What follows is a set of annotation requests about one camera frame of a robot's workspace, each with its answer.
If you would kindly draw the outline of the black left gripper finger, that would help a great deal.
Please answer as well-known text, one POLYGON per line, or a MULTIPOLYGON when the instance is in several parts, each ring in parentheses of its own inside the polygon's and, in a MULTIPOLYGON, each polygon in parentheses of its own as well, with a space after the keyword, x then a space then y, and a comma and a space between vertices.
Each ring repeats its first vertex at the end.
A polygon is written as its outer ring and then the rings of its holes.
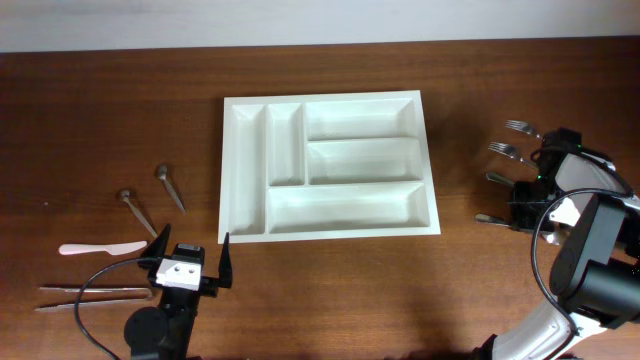
POLYGON ((168 245, 169 236, 171 233, 171 225, 166 224, 157 238, 152 241, 140 254, 141 258, 163 258, 168 245))
POLYGON ((218 265, 218 286, 231 289, 233 285, 233 268, 230 255, 230 233, 225 234, 218 265))

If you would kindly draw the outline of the metal spoon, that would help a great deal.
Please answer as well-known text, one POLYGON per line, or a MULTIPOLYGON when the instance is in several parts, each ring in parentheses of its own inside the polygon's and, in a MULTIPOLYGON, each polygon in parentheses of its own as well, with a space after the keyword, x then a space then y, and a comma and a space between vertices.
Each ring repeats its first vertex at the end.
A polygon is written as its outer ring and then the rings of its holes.
POLYGON ((486 179, 510 188, 514 188, 515 187, 515 182, 513 180, 510 180, 496 172, 488 172, 486 174, 486 179))
MULTIPOLYGON (((476 223, 505 227, 512 231, 529 235, 533 234, 532 226, 520 227, 516 223, 507 221, 503 218, 498 218, 486 214, 476 214, 474 220, 476 223)), ((567 239, 567 236, 564 235, 560 231, 560 229, 556 227, 552 222, 543 223, 538 232, 538 235, 542 237, 547 243, 553 245, 562 245, 567 239)))

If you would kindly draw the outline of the metal fork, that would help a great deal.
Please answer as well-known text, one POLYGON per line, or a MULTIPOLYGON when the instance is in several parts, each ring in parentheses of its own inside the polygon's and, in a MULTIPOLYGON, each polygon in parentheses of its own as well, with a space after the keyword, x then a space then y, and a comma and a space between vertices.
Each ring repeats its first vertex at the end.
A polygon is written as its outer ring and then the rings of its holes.
POLYGON ((488 146, 490 151, 494 151, 501 155, 504 155, 512 160, 518 161, 522 164, 525 164, 533 169, 537 169, 538 165, 533 161, 526 159, 523 157, 518 148, 513 145, 500 143, 500 142, 491 142, 488 146))
POLYGON ((511 130, 522 132, 537 139, 542 139, 543 136, 529 123, 519 120, 507 120, 505 127, 511 130))

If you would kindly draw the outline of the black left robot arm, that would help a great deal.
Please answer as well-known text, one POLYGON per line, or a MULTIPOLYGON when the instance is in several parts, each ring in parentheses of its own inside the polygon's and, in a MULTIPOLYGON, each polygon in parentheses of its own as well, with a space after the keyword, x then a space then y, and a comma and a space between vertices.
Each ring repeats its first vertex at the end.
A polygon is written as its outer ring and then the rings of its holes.
POLYGON ((233 284, 229 238, 225 237, 216 277, 204 276, 205 249, 178 244, 168 255, 167 225, 140 256, 150 285, 161 291, 157 306, 144 307, 127 320, 124 338, 133 359, 185 359, 202 297, 215 298, 233 284))

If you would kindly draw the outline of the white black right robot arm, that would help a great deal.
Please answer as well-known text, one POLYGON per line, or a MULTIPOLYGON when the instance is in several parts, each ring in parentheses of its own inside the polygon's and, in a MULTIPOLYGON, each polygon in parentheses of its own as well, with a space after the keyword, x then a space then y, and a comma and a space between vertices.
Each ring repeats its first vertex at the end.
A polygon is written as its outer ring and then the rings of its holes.
POLYGON ((531 238, 530 261, 544 301, 512 330, 490 336, 475 359, 559 359, 579 342, 639 321, 639 198, 607 155, 558 128, 525 158, 532 181, 490 172, 511 190, 510 220, 479 223, 531 238))

